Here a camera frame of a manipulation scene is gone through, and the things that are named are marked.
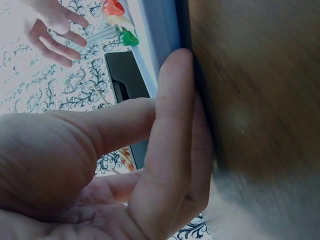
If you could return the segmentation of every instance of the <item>human hand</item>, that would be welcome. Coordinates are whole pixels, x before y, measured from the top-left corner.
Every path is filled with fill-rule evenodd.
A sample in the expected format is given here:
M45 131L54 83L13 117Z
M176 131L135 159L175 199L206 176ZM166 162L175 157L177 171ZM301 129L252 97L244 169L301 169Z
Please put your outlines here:
M144 169L93 178L102 154L148 137ZM2 117L0 206L52 223L0 211L0 232L18 240L166 239L206 207L212 154L192 55L181 49L161 68L156 103Z
M83 16L65 8L58 0L19 0L19 2L26 7L23 9L25 35L42 56L67 68L72 66L72 60L80 59L79 52L58 43L47 30L50 28L59 36L84 47L87 41L70 31L69 22L86 28L89 23Z

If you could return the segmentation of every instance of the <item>brown surface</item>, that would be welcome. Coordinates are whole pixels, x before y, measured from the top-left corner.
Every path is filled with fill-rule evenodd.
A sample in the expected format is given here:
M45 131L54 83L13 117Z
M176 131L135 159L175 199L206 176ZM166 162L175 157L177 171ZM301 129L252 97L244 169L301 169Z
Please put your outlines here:
M189 0L189 9L224 166L205 213L214 239L319 239L320 1Z

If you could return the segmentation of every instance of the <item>green bulb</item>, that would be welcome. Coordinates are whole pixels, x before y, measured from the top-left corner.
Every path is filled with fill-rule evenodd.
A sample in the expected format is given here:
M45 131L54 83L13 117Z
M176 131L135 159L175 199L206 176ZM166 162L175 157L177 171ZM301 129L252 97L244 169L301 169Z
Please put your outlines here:
M116 33L118 35L119 42L124 46L135 47L139 44L139 40L135 37L135 35L133 35L132 32L128 31L125 27L122 28L122 31L120 31L120 28L117 27Z

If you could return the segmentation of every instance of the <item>white wallpaper with blue pattern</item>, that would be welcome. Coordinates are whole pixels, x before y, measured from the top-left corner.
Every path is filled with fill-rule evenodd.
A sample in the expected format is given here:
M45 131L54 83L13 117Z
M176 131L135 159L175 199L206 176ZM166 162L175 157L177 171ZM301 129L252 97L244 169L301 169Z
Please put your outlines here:
M72 11L83 15L90 25L84 29L71 24L71 29L90 38L110 27L101 14L101 4L94 0L60 0ZM43 113L48 110L92 111L115 104L104 54L129 51L116 36L95 41L81 50L81 59L70 69L60 67L37 55L22 36L19 18L9 0L0 2L0 21L10 23L1 29L0 37L0 115L10 113ZM61 43L72 46L51 34ZM92 86L96 86L107 104ZM97 161L96 175L113 174L112 169L126 172L117 151ZM170 240L210 240L201 215L177 232Z

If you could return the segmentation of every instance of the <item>red object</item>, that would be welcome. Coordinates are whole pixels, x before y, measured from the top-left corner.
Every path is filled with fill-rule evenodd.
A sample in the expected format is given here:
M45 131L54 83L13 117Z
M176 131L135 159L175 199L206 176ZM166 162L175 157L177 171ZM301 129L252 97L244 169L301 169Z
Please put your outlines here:
M124 6L118 0L106 0L102 10L107 15L122 16L125 14Z

